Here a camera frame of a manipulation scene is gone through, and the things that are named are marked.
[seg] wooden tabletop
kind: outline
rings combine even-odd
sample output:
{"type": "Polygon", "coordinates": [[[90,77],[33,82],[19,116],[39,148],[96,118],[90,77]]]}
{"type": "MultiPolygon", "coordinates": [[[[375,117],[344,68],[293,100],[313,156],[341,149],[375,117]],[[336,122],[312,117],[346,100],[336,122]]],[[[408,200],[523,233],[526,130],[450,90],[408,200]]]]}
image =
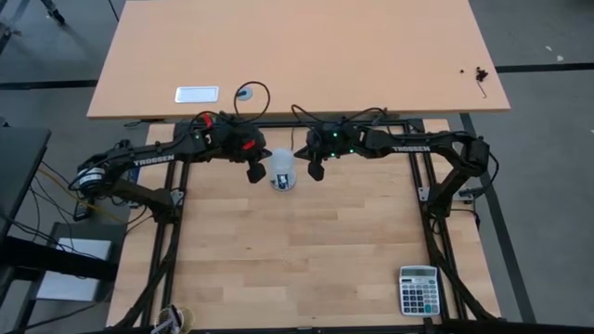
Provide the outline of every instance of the wooden tabletop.
{"type": "MultiPolygon", "coordinates": [[[[425,124],[434,132],[448,128],[442,120],[425,124]]],[[[290,147],[291,129],[263,132],[268,148],[290,147]]],[[[172,125],[152,125],[148,142],[172,133],[172,125]]],[[[295,130],[295,143],[304,143],[304,129],[295,130]]],[[[172,302],[192,310],[195,328],[421,324],[401,315],[396,293],[401,266],[429,262],[407,155],[328,161],[322,182],[307,175],[306,161],[296,162],[297,184],[288,193],[267,180],[250,184],[243,164],[192,165],[172,302]]],[[[438,179],[450,169],[438,156],[434,167],[438,179]]],[[[164,164],[142,168],[139,182],[160,187],[165,171],[164,164]]],[[[452,212],[447,221],[461,279],[498,314],[471,213],[452,212]]],[[[126,238],[110,325],[147,281],[155,233],[148,221],[126,238]]],[[[155,296],[161,305],[161,289],[155,296]]]]}
{"type": "MultiPolygon", "coordinates": [[[[87,116],[229,112],[253,80],[272,113],[510,109],[468,0],[156,0],[126,2],[87,116]],[[180,86],[218,101],[176,104],[180,86]]],[[[241,112],[264,104],[254,87],[241,112]]]]}

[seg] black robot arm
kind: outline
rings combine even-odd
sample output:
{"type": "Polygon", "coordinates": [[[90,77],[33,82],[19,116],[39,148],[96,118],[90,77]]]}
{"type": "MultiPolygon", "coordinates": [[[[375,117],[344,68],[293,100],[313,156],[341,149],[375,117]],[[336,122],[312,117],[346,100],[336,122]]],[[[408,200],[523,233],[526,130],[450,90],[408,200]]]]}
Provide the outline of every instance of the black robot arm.
{"type": "Polygon", "coordinates": [[[251,183],[265,176],[260,160],[271,153],[265,149],[264,136],[254,125],[224,113],[220,113],[215,122],[207,114],[204,114],[204,122],[194,121],[177,124],[171,142],[133,147],[122,141],[118,148],[92,156],[78,167],[73,183],[78,181],[79,190],[87,198],[115,196],[130,200],[151,209],[157,223],[172,223],[179,218],[179,203],[172,198],[170,190],[152,190],[124,180],[121,177],[126,171],[168,161],[191,163],[225,159],[247,162],[251,183]]]}
{"type": "Polygon", "coordinates": [[[317,181],[324,178],[322,161],[339,159],[356,153],[368,159],[383,158],[392,153],[431,152],[439,154],[452,165],[452,171],[440,184],[432,186],[426,201],[428,212],[435,217],[447,217],[452,197],[471,177],[482,175],[489,161],[489,145],[482,137],[465,132],[437,134],[392,135],[350,122],[319,123],[307,134],[307,144],[295,153],[296,158],[310,161],[309,174],[317,181]],[[453,148],[460,143],[460,153],[453,148]]]}

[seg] clear plastic cup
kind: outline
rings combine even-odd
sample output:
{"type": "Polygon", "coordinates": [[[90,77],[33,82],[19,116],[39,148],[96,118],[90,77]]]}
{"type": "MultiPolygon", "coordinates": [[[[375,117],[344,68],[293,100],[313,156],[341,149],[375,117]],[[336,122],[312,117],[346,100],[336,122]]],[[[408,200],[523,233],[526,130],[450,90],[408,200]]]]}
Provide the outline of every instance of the clear plastic cup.
{"type": "Polygon", "coordinates": [[[270,175],[270,186],[278,191],[289,191],[295,186],[295,159],[293,152],[285,148],[272,150],[266,169],[270,175]]]}

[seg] white rectangular object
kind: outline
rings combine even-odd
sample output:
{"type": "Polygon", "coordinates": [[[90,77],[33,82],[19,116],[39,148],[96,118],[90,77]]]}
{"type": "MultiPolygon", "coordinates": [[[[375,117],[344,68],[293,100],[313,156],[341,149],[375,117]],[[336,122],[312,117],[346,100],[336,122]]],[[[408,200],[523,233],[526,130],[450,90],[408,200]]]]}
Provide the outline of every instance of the white rectangular object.
{"type": "MultiPolygon", "coordinates": [[[[60,238],[58,243],[71,247],[70,238],[60,238]]],[[[75,238],[72,244],[76,251],[93,255],[101,260],[107,260],[110,256],[111,241],[75,238]]],[[[79,278],[48,271],[37,291],[37,299],[92,302],[98,287],[99,280],[95,278],[79,278]]]]}
{"type": "Polygon", "coordinates": [[[433,316],[440,313],[437,268],[408,265],[400,268],[400,307],[403,315],[433,316]]]}
{"type": "Polygon", "coordinates": [[[175,91],[175,103],[213,103],[218,99],[218,86],[177,87],[175,91]]]}

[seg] gray floor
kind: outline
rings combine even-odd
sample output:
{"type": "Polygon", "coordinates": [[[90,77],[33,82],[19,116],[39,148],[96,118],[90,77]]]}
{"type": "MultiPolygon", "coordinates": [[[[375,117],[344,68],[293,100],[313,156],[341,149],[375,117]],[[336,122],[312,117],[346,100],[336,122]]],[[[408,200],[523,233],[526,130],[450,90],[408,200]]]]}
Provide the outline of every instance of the gray floor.
{"type": "MultiPolygon", "coordinates": [[[[118,10],[123,0],[114,0],[118,10]]],[[[70,27],[60,29],[32,1],[15,36],[0,56],[0,82],[96,79],[116,22],[105,0],[56,0],[70,27]]],[[[594,61],[594,2],[591,0],[471,0],[484,39],[497,65],[594,61]]],[[[594,155],[594,71],[503,74],[512,112],[474,115],[501,162],[497,193],[539,322],[594,327],[594,269],[591,254],[594,202],[590,172],[594,155]]],[[[45,160],[72,177],[90,153],[119,138],[140,144],[146,127],[126,130],[124,121],[89,121],[92,88],[0,91],[0,110],[13,125],[44,126],[53,131],[45,160]]],[[[448,119],[461,128],[458,116],[448,119]]],[[[74,203],[41,178],[60,204],[74,203]]],[[[41,202],[42,230],[60,218],[41,202]]],[[[121,217],[126,209],[111,208],[121,217]]],[[[489,212],[481,201],[481,231],[491,276],[503,315],[519,320],[505,265],[489,212]]],[[[30,197],[19,220],[35,224],[30,197]]],[[[94,218],[89,224],[111,224],[94,218]]],[[[0,312],[0,328],[12,327],[14,307],[26,286],[14,287],[0,312]]],[[[80,303],[63,302],[68,310],[80,303]]],[[[60,321],[31,333],[76,333],[100,329],[108,306],[60,321]]],[[[58,315],[55,302],[36,308],[32,321],[58,315]]]]}

